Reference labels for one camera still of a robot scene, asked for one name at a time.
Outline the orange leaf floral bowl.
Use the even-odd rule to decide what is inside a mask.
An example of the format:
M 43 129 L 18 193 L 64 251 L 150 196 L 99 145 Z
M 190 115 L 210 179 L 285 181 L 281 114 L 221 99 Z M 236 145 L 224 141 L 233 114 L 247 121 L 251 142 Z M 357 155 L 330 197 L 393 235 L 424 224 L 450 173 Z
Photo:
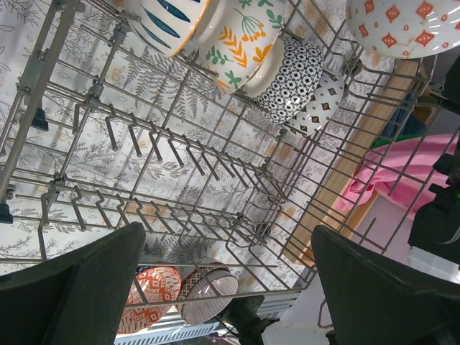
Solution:
M 201 65 L 220 92 L 240 89 L 272 49 L 284 24 L 286 1 L 210 1 L 194 43 Z

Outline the orange diamond white bowl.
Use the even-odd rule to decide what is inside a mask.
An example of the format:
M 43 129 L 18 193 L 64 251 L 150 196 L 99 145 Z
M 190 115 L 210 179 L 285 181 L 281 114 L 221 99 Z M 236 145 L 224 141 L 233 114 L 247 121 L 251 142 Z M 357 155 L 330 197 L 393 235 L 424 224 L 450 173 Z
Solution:
M 455 0 L 347 1 L 346 22 L 365 50 L 389 58 L 424 58 L 459 46 Z

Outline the brown diamond dotted bowl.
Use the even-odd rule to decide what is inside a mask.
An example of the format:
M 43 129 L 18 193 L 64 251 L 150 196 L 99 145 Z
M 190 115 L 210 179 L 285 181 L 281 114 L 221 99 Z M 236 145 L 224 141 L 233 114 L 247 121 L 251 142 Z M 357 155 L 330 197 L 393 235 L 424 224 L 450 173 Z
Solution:
M 340 72 L 325 69 L 308 103 L 284 126 L 294 134 L 308 137 L 322 129 L 335 114 L 345 91 Z

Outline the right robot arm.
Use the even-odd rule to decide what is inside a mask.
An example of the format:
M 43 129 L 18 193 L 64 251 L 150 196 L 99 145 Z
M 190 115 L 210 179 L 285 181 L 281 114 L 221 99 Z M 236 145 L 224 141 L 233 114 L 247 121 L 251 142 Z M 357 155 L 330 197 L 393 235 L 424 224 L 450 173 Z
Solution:
M 431 153 L 423 159 L 431 178 L 418 199 L 408 243 L 459 263 L 459 142 L 433 135 L 423 143 Z

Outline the blue stroke white bowl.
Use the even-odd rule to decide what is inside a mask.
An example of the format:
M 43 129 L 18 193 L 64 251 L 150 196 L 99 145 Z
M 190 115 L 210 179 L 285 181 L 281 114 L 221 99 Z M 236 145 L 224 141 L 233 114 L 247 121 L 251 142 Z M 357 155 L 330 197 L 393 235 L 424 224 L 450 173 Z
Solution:
M 146 46 L 169 58 L 178 54 L 191 38 L 209 1 L 126 0 L 131 31 Z

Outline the navy geometric pattern bowl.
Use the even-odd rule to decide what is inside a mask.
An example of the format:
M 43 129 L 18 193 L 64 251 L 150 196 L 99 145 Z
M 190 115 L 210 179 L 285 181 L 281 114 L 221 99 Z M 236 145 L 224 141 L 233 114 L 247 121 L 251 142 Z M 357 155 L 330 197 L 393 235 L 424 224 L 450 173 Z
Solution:
M 293 118 L 313 95 L 323 73 L 323 49 L 314 42 L 288 35 L 278 38 L 244 91 L 268 121 Z

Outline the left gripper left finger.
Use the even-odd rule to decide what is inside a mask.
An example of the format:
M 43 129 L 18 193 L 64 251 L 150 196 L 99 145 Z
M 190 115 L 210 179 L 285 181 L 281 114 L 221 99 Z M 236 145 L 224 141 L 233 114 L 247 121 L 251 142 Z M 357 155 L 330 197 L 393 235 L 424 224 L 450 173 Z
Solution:
M 112 344 L 145 237 L 134 222 L 1 276 L 1 343 Z

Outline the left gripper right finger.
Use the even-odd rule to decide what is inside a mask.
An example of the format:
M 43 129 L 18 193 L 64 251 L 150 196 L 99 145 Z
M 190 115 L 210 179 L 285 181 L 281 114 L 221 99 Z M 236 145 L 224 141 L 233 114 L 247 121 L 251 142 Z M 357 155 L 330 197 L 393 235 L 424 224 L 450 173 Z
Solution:
M 333 344 L 458 344 L 459 285 L 319 225 L 311 246 Z

